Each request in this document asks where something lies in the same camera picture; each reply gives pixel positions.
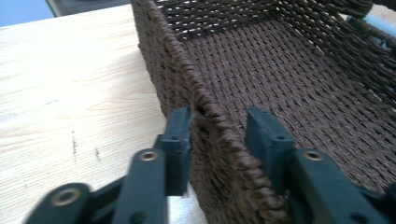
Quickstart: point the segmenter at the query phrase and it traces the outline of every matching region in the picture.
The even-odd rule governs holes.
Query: wood grain
[[[62,184],[125,175],[165,119],[130,6],[0,28],[0,223],[22,223]],[[190,198],[171,223],[205,223]]]

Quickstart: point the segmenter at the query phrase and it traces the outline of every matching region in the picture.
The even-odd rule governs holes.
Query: clamp jaw
[[[95,191],[81,183],[50,192],[27,219],[35,223],[167,223],[166,196],[187,191],[192,116],[175,110],[153,148],[138,151],[128,174]]]
[[[396,184],[384,196],[355,186],[326,153],[296,149],[272,113],[247,109],[246,143],[276,192],[287,192],[293,223],[396,223]]]

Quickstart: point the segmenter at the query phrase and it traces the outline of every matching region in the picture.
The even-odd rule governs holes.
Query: light wood surface
[[[51,189],[98,189],[152,147],[165,119],[130,6],[0,28],[0,223]],[[171,223],[205,223],[193,192]]]

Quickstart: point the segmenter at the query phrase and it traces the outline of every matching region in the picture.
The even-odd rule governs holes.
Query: metal ring
[[[304,156],[311,161],[323,161],[324,157],[316,151],[306,151]]]
[[[139,155],[139,159],[142,161],[154,161],[157,157],[158,153],[153,151],[148,151]]]
[[[63,197],[66,194],[70,194],[70,196],[67,197],[66,199],[63,199]],[[79,198],[79,196],[81,196],[80,189],[75,189],[75,188],[64,189],[61,192],[57,193],[55,196],[53,196],[50,203],[53,206],[64,206],[64,205],[68,205],[70,203],[75,202]]]

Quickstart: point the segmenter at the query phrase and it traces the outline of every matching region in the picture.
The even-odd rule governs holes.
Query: woven texture
[[[383,192],[396,181],[396,48],[359,19],[371,5],[133,1],[163,113],[187,105],[196,114],[191,184],[209,223],[290,222],[245,147],[248,105],[271,110],[298,146],[326,151],[355,183]]]

